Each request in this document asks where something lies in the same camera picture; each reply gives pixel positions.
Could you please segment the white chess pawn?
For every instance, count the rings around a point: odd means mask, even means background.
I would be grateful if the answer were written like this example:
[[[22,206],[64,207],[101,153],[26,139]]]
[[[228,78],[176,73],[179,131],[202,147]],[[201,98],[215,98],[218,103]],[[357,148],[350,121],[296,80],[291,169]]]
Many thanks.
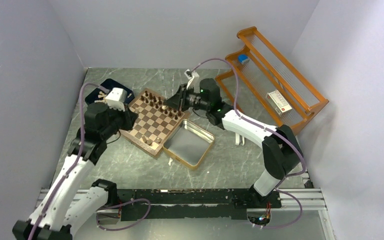
[[[146,141],[146,144],[147,144],[148,146],[151,146],[151,145],[153,144],[153,141],[150,140],[150,139],[148,139],[148,140]]]

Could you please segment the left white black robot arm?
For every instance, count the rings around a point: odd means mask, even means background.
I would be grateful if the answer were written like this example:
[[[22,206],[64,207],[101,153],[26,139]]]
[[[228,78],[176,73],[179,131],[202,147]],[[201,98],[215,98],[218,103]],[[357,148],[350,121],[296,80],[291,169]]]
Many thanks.
[[[99,208],[119,204],[116,183],[104,179],[96,180],[76,203],[73,199],[107,149],[107,140],[120,130],[132,130],[137,118],[138,114],[123,102],[88,105],[57,179],[28,220],[15,223],[14,237],[17,240],[72,240]]]

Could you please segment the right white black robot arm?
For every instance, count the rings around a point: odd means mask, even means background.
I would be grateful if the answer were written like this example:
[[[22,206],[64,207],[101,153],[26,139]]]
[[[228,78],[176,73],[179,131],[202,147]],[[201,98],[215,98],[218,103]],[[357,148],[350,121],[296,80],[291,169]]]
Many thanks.
[[[163,104],[179,112],[189,109],[205,111],[207,120],[214,126],[245,137],[262,150],[264,171],[252,185],[250,202],[262,207],[269,193],[298,165],[304,163],[301,148],[292,129],[287,125],[276,127],[259,122],[224,102],[220,87],[213,78],[199,83],[199,90],[181,84],[176,93]]]

